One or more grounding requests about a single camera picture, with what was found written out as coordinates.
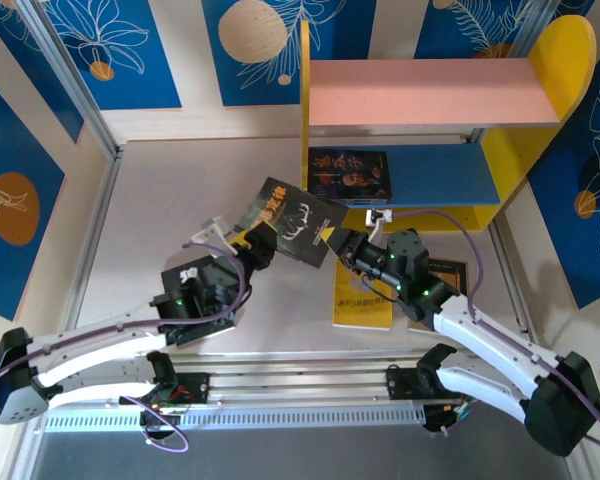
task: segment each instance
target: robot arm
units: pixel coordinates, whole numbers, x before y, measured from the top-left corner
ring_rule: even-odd
[[[214,225],[203,231],[205,242],[213,243],[212,232],[218,232]],[[159,351],[200,338],[211,323],[233,322],[251,275],[269,266],[277,246],[266,223],[219,243],[208,246],[215,255],[189,264],[175,288],[154,298],[161,320],[102,322],[35,338],[23,328],[5,333],[0,423],[30,420],[75,401],[129,396],[154,403],[171,397],[180,382],[169,356]]]
[[[210,319],[232,322],[250,291],[241,287],[239,277],[248,284],[254,271],[269,265],[276,249],[276,233],[266,224],[230,242],[225,234],[211,225],[202,237],[193,238],[220,245],[211,247],[219,255],[187,264],[179,272],[178,285],[154,298],[151,305],[161,320],[105,322],[34,339],[21,328],[7,332],[0,343],[0,423],[26,421],[68,402],[116,395],[159,405],[178,398],[187,381],[198,382],[196,391],[202,392],[199,400],[204,402],[208,378],[184,378],[187,374],[176,373],[168,355],[159,350],[204,336]],[[410,319],[481,359],[439,344],[415,369],[387,369],[390,398],[482,400],[524,423],[542,446],[563,456],[600,419],[549,372],[554,369],[567,377],[600,414],[600,394],[588,362],[573,352],[561,358],[474,309],[466,297],[429,272],[428,251],[415,231],[390,235],[387,248],[370,243],[364,232],[341,228],[325,230],[323,239],[347,268],[393,287],[396,303]],[[183,401],[191,400],[185,395]],[[157,425],[154,416],[144,411],[141,425]],[[452,425],[457,415],[451,412],[446,419],[438,429]]]
[[[561,358],[475,309],[429,271],[429,253],[415,230],[389,235],[387,248],[370,243],[364,232],[343,228],[325,231],[323,240],[347,268],[390,285],[407,317],[483,361],[471,362],[455,348],[437,345],[415,372],[399,367],[387,371],[390,395],[392,388],[401,399],[470,395],[524,423],[538,443],[561,456],[571,453],[600,418],[600,392],[589,363],[575,352]],[[568,382],[597,412],[589,410]],[[455,420],[452,416],[449,424]]]

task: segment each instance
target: black book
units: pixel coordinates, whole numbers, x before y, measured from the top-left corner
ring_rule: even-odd
[[[386,152],[309,149],[308,190],[345,205],[386,204],[391,179]]]
[[[347,211],[343,205],[269,177],[236,231],[269,222],[278,232],[279,252],[319,268],[329,250],[320,234],[325,228],[339,227]]]

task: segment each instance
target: yellow shelf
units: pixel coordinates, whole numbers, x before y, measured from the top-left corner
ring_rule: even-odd
[[[538,38],[529,54],[528,62],[542,85],[546,98],[559,119],[559,124],[551,127],[492,128],[487,131],[481,147],[493,179],[493,185],[495,185],[500,199],[499,204],[473,206],[453,206],[451,204],[441,207],[440,202],[432,202],[431,206],[453,215],[469,230],[486,228],[524,180],[561,126],[575,111],[589,87],[595,61],[596,40],[593,28],[587,19],[577,15],[565,15],[554,20]],[[301,158],[302,187],[305,189],[307,188],[310,134],[310,64],[309,25],[304,22],[302,26]],[[432,176],[431,188],[435,189],[436,186],[435,176]],[[345,225],[354,228],[364,227],[364,211],[352,210],[345,220]],[[454,229],[450,222],[435,215],[396,219],[389,226],[390,229],[405,227],[414,227],[421,231]]]

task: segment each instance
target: book cover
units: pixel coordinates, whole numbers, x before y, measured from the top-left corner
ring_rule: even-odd
[[[278,232],[279,252],[319,268],[329,250],[320,233],[339,227],[347,211],[343,205],[269,177],[236,231],[269,222]]]
[[[309,148],[309,193],[345,204],[391,200],[386,152]]]
[[[390,298],[391,287],[378,280],[373,288]],[[359,277],[336,262],[333,289],[333,321],[336,327],[390,330],[393,326],[393,304],[369,291]]]
[[[461,294],[466,295],[467,287],[467,263],[458,262],[456,260],[444,260],[441,258],[429,259],[429,270],[441,280],[444,280],[449,285],[458,290]],[[412,322],[409,320],[407,327],[409,330],[421,333],[431,333],[438,335],[425,327],[422,323]]]

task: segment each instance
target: orange circle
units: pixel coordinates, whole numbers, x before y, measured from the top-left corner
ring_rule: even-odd
[[[26,245],[36,234],[39,220],[40,200],[33,183],[19,173],[0,175],[0,238],[18,247]]]
[[[576,196],[573,206],[578,216],[586,220],[596,211],[596,197],[589,190],[583,190]]]
[[[93,62],[89,66],[89,71],[91,72],[91,75],[103,82],[108,82],[114,75],[113,68],[104,62]]]
[[[496,43],[487,50],[473,56],[473,58],[505,58],[511,50],[510,43]]]

